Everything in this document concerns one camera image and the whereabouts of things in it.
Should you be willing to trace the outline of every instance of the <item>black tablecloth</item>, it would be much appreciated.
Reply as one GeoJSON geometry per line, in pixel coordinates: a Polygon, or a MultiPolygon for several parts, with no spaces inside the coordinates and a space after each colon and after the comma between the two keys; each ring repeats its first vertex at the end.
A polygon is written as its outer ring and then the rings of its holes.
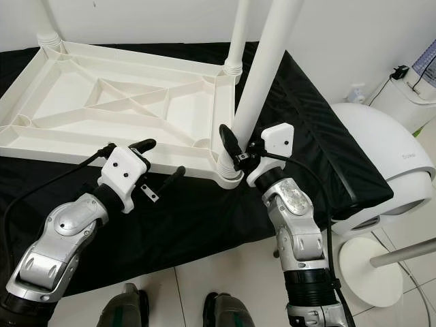
{"type": "MultiPolygon", "coordinates": [[[[222,64],[229,44],[110,46],[222,64]]],[[[236,87],[236,102],[256,47],[257,43],[246,46],[244,74],[236,87]]],[[[31,48],[0,53],[0,95],[36,51],[31,48]]],[[[283,56],[258,126],[274,122],[288,122],[295,127],[293,158],[310,166],[322,179],[336,219],[344,219],[392,197],[383,177],[288,53],[283,56]]],[[[0,157],[0,215],[22,190],[71,166],[0,157]]],[[[325,228],[325,205],[316,183],[292,164],[286,166],[285,172],[309,194],[315,205],[315,220],[325,228]]],[[[59,204],[94,188],[98,176],[99,168],[87,167],[33,194],[13,210],[11,231],[17,259],[32,243],[47,214],[59,204]]],[[[163,175],[151,174],[149,185],[159,185],[163,179],[163,175]]],[[[135,192],[135,210],[113,217],[83,251],[67,294],[103,287],[272,236],[273,226],[260,196],[245,182],[228,191],[213,181],[195,178],[184,178],[156,205],[135,192]]]]}

